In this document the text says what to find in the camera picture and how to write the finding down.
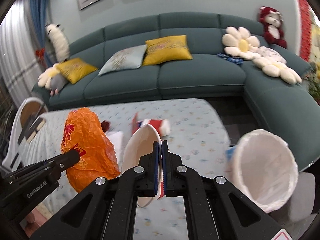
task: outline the gray plush toy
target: gray plush toy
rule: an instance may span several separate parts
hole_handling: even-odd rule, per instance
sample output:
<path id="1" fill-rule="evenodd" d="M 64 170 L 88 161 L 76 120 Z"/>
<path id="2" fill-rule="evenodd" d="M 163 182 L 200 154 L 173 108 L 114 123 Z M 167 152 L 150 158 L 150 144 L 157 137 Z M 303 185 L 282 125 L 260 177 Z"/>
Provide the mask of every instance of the gray plush toy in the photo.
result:
<path id="1" fill-rule="evenodd" d="M 57 95 L 63 89 L 63 87 L 68 83 L 69 81 L 60 73 L 55 75 L 50 80 L 50 87 L 51 87 L 50 95 L 51 96 Z"/>

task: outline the metal screw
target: metal screw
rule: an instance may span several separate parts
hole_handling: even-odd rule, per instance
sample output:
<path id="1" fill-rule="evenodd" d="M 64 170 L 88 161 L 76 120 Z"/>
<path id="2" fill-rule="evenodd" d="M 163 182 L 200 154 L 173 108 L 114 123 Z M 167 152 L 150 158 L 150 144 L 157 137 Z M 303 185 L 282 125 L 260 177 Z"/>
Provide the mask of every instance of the metal screw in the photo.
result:
<path id="1" fill-rule="evenodd" d="M 106 182 L 106 179 L 104 177 L 99 177 L 96 179 L 96 184 L 98 185 L 105 184 L 105 182 Z"/>
<path id="2" fill-rule="evenodd" d="M 137 166 L 137 167 L 134 168 L 134 172 L 136 172 L 136 173 L 142 173 L 142 172 L 144 172 L 144 167 L 142 167 L 142 166 Z"/>
<path id="3" fill-rule="evenodd" d="M 178 166 L 178 167 L 177 167 L 177 171 L 179 171 L 179 172 L 186 172 L 186 171 L 187 171 L 187 167 L 185 167 L 185 166 Z"/>
<path id="4" fill-rule="evenodd" d="M 225 184 L 226 179 L 225 179 L 225 177 L 219 176 L 219 177 L 216 178 L 216 182 L 218 184 Z"/>

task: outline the curtain tieback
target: curtain tieback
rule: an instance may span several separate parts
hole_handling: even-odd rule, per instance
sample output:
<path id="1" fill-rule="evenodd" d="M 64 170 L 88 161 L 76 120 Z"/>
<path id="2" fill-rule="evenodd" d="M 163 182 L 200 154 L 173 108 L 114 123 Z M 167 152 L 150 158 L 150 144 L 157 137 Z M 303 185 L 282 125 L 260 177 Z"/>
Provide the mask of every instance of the curtain tieback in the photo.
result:
<path id="1" fill-rule="evenodd" d="M 38 59 L 38 62 L 40 64 L 42 64 L 44 67 L 46 67 L 45 64 L 44 64 L 44 52 L 45 52 L 45 48 L 37 49 L 36 50 L 36 57 Z"/>

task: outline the teal sofa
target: teal sofa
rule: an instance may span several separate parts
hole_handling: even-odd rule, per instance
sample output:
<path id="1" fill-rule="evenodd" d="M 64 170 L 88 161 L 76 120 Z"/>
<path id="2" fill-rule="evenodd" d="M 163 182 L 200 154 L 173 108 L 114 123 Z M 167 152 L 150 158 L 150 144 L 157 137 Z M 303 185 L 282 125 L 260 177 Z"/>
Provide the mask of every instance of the teal sofa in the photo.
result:
<path id="1" fill-rule="evenodd" d="M 251 61 L 241 67 L 217 56 L 228 26 L 245 27 L 261 45 L 277 50 L 287 65 L 303 75 L 309 64 L 263 38 L 259 22 L 224 14 L 177 12 L 140 17 L 99 29 L 70 45 L 71 58 L 80 57 L 98 68 L 117 51 L 146 40 L 187 35 L 193 60 L 170 61 L 139 69 L 97 76 L 99 70 L 56 96 L 33 88 L 50 110 L 81 106 L 174 98 L 243 96 L 260 126 L 282 137 L 300 170 L 320 156 L 320 107 L 299 84 L 268 77 Z"/>

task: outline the coffee table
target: coffee table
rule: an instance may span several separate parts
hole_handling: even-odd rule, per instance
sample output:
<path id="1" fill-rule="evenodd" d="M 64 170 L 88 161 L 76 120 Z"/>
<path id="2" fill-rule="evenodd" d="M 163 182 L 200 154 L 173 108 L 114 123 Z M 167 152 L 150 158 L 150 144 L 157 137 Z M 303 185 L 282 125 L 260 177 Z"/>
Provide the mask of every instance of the coffee table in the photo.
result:
<path id="1" fill-rule="evenodd" d="M 225 151 L 230 140 L 224 126 L 211 105 L 201 99 L 177 99 L 137 102 L 89 107 L 100 121 L 111 122 L 111 131 L 124 133 L 122 152 L 131 137 L 131 121 L 136 112 L 139 119 L 168 119 L 171 134 L 168 140 L 171 152 L 182 158 L 184 165 L 195 169 L 201 176 L 213 179 L 223 175 L 228 178 Z M 27 144 L 20 145 L 21 160 L 25 165 L 59 155 L 65 120 L 70 109 L 42 114 L 46 124 Z M 66 173 L 60 186 L 43 203 L 55 214 L 75 195 Z M 144 208 L 137 208 L 134 239 L 187 239 L 187 225 L 183 197 L 160 198 Z"/>

